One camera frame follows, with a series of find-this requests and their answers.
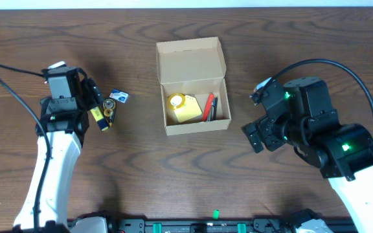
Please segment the yellow adhesive tape roll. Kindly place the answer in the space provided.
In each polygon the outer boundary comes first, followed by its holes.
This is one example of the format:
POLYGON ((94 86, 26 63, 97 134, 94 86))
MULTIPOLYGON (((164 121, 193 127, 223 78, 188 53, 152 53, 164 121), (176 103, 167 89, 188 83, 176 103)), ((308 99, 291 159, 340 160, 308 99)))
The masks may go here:
POLYGON ((167 98, 168 107, 172 110, 179 109, 184 106, 185 100, 186 100, 185 95, 182 93, 171 94, 167 98))

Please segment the yellow sticky note pad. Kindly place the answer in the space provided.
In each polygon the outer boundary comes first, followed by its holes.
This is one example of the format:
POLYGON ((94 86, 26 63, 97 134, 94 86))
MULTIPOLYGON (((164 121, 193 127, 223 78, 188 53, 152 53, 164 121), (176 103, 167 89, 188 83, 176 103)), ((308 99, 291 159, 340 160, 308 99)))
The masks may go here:
POLYGON ((194 96, 185 95, 185 102, 174 110, 175 116, 179 123, 186 122, 202 114, 202 110, 194 96))

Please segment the red black stapler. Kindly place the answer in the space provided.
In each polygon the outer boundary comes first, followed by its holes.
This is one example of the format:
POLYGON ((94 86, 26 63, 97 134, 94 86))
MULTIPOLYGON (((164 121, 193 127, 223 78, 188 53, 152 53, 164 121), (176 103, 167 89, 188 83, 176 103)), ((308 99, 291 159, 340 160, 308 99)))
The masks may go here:
POLYGON ((217 107, 218 98, 213 93, 210 93, 205 105, 202 121, 210 122, 216 120, 217 107))

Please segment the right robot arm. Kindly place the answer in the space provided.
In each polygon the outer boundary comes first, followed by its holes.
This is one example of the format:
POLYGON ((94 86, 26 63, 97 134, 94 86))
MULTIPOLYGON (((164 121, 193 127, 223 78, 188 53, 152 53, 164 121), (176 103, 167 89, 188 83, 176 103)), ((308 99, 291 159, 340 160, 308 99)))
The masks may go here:
POLYGON ((373 138, 360 124, 341 124, 326 83, 305 77, 281 84, 267 79, 251 99, 266 114, 242 130, 254 151, 285 144, 343 201, 358 232, 373 232, 373 138))

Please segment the yellow blue highlighter marker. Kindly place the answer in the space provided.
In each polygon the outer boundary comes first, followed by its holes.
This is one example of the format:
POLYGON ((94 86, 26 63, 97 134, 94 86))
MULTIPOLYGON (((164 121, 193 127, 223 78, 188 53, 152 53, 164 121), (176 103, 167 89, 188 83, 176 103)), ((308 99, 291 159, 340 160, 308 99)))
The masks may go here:
POLYGON ((99 128, 102 130, 102 131, 105 131, 107 129, 109 129, 109 123, 107 122, 107 120, 104 118, 104 115, 103 113, 101 112, 100 108, 99 107, 94 107, 90 110, 92 116, 94 117, 94 119, 96 120, 99 128))

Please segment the cardboard box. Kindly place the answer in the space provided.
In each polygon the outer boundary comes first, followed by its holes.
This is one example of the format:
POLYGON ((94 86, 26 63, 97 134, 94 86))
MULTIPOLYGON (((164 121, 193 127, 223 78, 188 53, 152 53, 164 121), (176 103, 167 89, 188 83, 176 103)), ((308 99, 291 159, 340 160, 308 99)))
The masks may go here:
POLYGON ((165 41, 156 44, 157 77, 162 96, 164 129, 168 136, 223 130, 231 123, 225 81, 226 64, 217 37, 165 41), (167 98, 174 93, 194 96, 202 114, 179 123, 167 98), (218 98, 216 120, 203 122, 209 94, 218 98))

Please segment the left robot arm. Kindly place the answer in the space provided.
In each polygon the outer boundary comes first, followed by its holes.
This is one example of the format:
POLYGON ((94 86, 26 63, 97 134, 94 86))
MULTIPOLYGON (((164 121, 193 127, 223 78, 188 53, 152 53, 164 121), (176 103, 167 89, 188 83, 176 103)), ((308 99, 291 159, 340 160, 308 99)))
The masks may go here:
POLYGON ((61 61, 43 70, 51 95, 42 99, 36 126, 38 158, 14 230, 67 230, 67 205, 74 166, 81 154, 89 114, 100 129, 109 127, 100 106, 104 99, 93 79, 61 61))

